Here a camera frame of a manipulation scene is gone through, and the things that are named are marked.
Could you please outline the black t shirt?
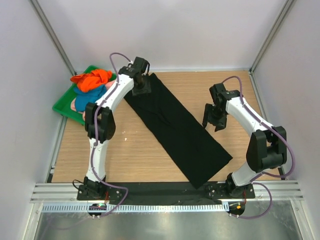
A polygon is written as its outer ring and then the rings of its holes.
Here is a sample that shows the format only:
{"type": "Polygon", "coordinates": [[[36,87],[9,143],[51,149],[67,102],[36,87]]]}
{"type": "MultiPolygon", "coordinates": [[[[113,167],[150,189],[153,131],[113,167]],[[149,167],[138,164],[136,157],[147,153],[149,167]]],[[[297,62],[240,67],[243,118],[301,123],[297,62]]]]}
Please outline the black t shirt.
{"type": "Polygon", "coordinates": [[[191,185],[198,189],[233,157],[154,73],[146,76],[146,81],[150,93],[129,92],[124,99],[191,185]]]}

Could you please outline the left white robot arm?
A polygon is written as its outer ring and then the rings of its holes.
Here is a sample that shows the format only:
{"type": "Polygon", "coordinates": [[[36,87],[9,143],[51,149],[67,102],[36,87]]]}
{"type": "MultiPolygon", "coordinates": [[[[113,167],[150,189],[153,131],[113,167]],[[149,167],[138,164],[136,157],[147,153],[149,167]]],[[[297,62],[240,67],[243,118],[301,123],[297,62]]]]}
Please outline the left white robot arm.
{"type": "Polygon", "coordinates": [[[129,63],[122,67],[115,83],[96,102],[88,103],[85,110],[85,130],[89,137],[89,166],[83,182],[78,187],[78,200],[102,200],[108,193],[106,185],[106,157],[110,140],[115,134],[114,112],[127,95],[149,94],[150,81],[147,79],[150,63],[129,63]]]}

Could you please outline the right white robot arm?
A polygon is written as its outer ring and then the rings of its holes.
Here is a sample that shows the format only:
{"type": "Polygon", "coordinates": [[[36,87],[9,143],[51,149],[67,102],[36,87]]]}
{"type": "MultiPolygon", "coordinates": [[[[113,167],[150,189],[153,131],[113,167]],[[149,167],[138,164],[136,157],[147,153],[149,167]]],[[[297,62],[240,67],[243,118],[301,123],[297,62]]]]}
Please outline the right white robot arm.
{"type": "Polygon", "coordinates": [[[244,98],[233,97],[219,104],[207,103],[204,107],[203,127],[207,124],[220,131],[227,126],[227,115],[233,116],[250,137],[246,162],[225,181],[224,190],[231,198],[241,198],[249,191],[252,180],[264,171],[276,169],[287,162],[287,133],[282,127],[275,127],[265,121],[244,98]]]}

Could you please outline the orange t shirt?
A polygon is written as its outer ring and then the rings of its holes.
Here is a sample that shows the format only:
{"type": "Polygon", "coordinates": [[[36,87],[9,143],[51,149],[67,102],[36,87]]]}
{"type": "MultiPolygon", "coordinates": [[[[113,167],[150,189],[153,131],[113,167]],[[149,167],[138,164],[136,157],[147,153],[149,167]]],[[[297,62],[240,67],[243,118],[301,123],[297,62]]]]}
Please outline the orange t shirt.
{"type": "Polygon", "coordinates": [[[72,76],[70,81],[76,84],[77,88],[81,92],[87,93],[91,90],[108,84],[112,76],[113,73],[111,71],[98,68],[92,70],[90,73],[82,73],[72,76]]]}

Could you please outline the blue t shirt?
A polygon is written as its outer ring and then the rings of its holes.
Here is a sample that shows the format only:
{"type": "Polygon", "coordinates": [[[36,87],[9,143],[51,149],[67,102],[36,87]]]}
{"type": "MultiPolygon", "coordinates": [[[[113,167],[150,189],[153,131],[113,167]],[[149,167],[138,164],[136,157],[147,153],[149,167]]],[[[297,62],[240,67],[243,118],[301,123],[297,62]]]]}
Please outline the blue t shirt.
{"type": "Polygon", "coordinates": [[[88,92],[83,92],[78,87],[75,87],[73,90],[76,94],[74,107],[77,112],[84,112],[88,103],[95,103],[107,92],[105,85],[101,85],[88,92]]]}

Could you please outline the pink t shirt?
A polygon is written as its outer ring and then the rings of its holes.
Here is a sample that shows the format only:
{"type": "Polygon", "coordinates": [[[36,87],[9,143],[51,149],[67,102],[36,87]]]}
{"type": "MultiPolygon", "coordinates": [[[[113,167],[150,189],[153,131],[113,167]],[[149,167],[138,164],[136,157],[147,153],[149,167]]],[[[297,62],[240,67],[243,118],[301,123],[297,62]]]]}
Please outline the pink t shirt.
{"type": "Polygon", "coordinates": [[[74,112],[82,114],[82,119],[85,120],[86,105],[88,103],[95,103],[97,100],[99,100],[115,82],[115,80],[112,80],[105,85],[101,85],[88,92],[83,92],[76,86],[74,88],[76,97],[72,100],[70,109],[74,112]]]}

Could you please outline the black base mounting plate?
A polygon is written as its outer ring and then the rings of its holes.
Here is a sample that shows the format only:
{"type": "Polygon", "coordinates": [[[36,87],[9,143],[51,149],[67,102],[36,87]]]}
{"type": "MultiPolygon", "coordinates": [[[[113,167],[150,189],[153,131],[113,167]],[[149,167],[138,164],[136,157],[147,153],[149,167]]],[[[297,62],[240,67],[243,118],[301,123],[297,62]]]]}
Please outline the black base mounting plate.
{"type": "Polygon", "coordinates": [[[209,181],[198,189],[194,188],[189,182],[111,182],[104,185],[100,182],[84,180],[77,189],[77,200],[109,200],[119,201],[128,189],[126,200],[137,199],[143,200],[148,197],[155,197],[160,200],[173,199],[174,197],[200,197],[213,200],[218,199],[254,199],[255,191],[250,183],[245,186],[228,186],[223,181],[209,181]]]}

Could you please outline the green plastic tray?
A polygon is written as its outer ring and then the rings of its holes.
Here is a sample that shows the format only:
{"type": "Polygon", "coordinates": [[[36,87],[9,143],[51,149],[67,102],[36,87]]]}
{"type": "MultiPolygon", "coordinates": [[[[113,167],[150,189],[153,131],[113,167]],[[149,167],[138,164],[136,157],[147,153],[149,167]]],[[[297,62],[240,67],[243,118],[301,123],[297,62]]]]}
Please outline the green plastic tray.
{"type": "MultiPolygon", "coordinates": [[[[90,65],[83,74],[90,73],[92,70],[100,69],[96,66],[90,65]]],[[[112,78],[110,80],[114,81],[116,79],[116,74],[112,72],[112,78]]],[[[72,82],[71,87],[62,95],[62,97],[53,105],[52,109],[70,119],[75,120],[76,122],[84,125],[85,121],[83,120],[82,114],[71,110],[71,102],[76,97],[76,93],[74,92],[74,88],[77,85],[72,82]]]]}

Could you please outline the right aluminium corner post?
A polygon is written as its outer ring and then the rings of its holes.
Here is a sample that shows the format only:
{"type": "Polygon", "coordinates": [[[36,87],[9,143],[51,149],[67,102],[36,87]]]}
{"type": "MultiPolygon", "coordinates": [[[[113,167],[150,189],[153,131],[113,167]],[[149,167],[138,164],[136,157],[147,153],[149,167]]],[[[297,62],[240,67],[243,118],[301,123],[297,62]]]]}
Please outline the right aluminium corner post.
{"type": "Polygon", "coordinates": [[[268,47],[276,37],[278,31],[280,30],[282,24],[284,23],[286,17],[290,13],[292,7],[296,3],[296,0],[286,0],[283,6],[280,9],[279,14],[277,15],[270,31],[268,32],[261,48],[258,51],[256,58],[254,59],[251,67],[249,68],[250,75],[253,75],[254,71],[257,69],[259,63],[261,62],[264,54],[266,53],[268,47]]]}

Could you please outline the aluminium corner post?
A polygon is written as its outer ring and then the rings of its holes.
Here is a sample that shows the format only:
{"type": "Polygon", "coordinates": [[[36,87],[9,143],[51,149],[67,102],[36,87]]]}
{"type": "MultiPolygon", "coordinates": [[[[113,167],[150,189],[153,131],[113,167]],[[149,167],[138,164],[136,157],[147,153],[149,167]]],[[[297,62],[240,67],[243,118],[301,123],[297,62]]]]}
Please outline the aluminium corner post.
{"type": "Polygon", "coordinates": [[[39,1],[38,0],[29,0],[29,3],[31,4],[33,10],[35,11],[35,14],[39,18],[45,31],[47,32],[51,42],[53,43],[54,47],[56,48],[63,63],[65,64],[66,68],[74,76],[77,72],[76,72],[75,68],[73,67],[69,57],[67,56],[67,53],[65,52],[58,36],[56,35],[49,19],[47,18],[43,8],[41,7],[39,1]]]}
{"type": "Polygon", "coordinates": [[[296,0],[286,0],[283,6],[280,9],[279,14],[277,15],[270,31],[268,32],[261,48],[258,51],[256,58],[254,59],[251,67],[249,68],[250,75],[253,75],[254,71],[257,69],[259,63],[261,62],[264,54],[266,53],[268,47],[276,37],[278,31],[280,30],[282,24],[284,23],[286,17],[290,13],[292,7],[296,3],[296,0]]]}

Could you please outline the left aluminium corner post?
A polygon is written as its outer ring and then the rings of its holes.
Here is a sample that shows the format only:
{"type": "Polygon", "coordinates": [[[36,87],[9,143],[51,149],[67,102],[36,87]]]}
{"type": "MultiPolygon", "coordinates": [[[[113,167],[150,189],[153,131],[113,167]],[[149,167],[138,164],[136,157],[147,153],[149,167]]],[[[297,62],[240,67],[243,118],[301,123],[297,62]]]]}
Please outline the left aluminium corner post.
{"type": "Polygon", "coordinates": [[[33,10],[35,11],[35,14],[39,18],[45,31],[47,32],[51,42],[53,43],[54,47],[56,48],[63,63],[65,64],[66,68],[74,76],[77,72],[76,72],[75,68],[73,67],[69,57],[67,56],[67,53],[65,52],[58,36],[56,35],[49,19],[47,18],[43,8],[41,7],[39,1],[38,0],[29,0],[29,3],[31,4],[33,10]]]}

